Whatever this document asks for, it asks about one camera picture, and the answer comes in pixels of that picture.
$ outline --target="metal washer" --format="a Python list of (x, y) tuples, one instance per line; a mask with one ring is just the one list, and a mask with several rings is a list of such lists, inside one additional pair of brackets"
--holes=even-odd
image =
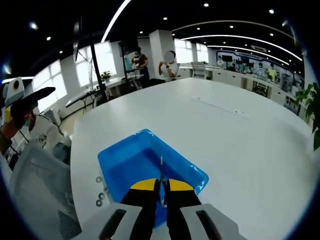
[(109, 188), (107, 188), (107, 187), (105, 187), (105, 188), (103, 189), (103, 191), (104, 191), (106, 194), (110, 193), (110, 190), (109, 190)]
[(103, 193), (103, 192), (100, 192), (99, 193), (99, 199), (100, 200), (103, 200), (103, 199), (105, 199), (106, 198), (106, 195)]
[(95, 202), (95, 205), (97, 207), (101, 207), (102, 206), (102, 201), (100, 199), (98, 199), (96, 202)]
[(102, 178), (101, 178), (100, 176), (97, 176), (96, 179), (95, 179), (95, 181), (96, 181), (97, 183), (101, 183)]

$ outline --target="potted plant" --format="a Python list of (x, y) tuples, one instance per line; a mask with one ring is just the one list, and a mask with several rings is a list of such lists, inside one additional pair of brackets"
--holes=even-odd
[(313, 118), (312, 125), (312, 150), (316, 155), (313, 160), (320, 162), (320, 88), (317, 83), (310, 83), (307, 89), (301, 89), (295, 94), (294, 104), (303, 104), (306, 107), (305, 117), (309, 122)]
[(111, 78), (111, 72), (110, 71), (104, 71), (101, 75), (102, 82), (109, 82), (109, 79)]

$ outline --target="window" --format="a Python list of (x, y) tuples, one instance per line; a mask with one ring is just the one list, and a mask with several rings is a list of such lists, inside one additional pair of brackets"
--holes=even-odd
[(67, 95), (59, 60), (47, 66), (32, 80), (32, 88), (34, 92), (46, 87), (55, 87), (55, 91), (49, 96), (38, 101), (38, 108), (40, 112), (46, 110), (56, 101)]
[(178, 63), (191, 63), (194, 61), (192, 56), (191, 42), (175, 39), (174, 46), (176, 61)]
[[(112, 54), (110, 42), (105, 41), (94, 45), (96, 61), (98, 63), (99, 73), (110, 71), (112, 75), (117, 74), (114, 56)], [(76, 59), (76, 73), (78, 75), (79, 85), (83, 87), (89, 84), (89, 62), (92, 59), (90, 46), (81, 48)], [(97, 82), (95, 67), (92, 63), (92, 81)]]
[(209, 63), (208, 48), (203, 44), (196, 44), (196, 54), (198, 56), (198, 62)]

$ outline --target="floor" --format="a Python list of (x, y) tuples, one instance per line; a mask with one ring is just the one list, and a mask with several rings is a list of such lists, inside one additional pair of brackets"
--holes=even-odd
[[(87, 112), (90, 111), (91, 109), (92, 109), (92, 104), (86, 107)], [(83, 109), (80, 109), (75, 113), (73, 113), (72, 115), (65, 118), (60, 125), (61, 131), (67, 132), (69, 136), (72, 136), (74, 133), (74, 126), (75, 126), (76, 119), (81, 117), (83, 114), (86, 114), (86, 112), (83, 113)]]

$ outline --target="face mask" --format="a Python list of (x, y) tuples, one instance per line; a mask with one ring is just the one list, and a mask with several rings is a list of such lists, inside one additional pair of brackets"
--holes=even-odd
[(30, 121), (31, 119), (29, 118), (28, 120), (25, 121), (24, 125), (28, 127), (30, 125)]

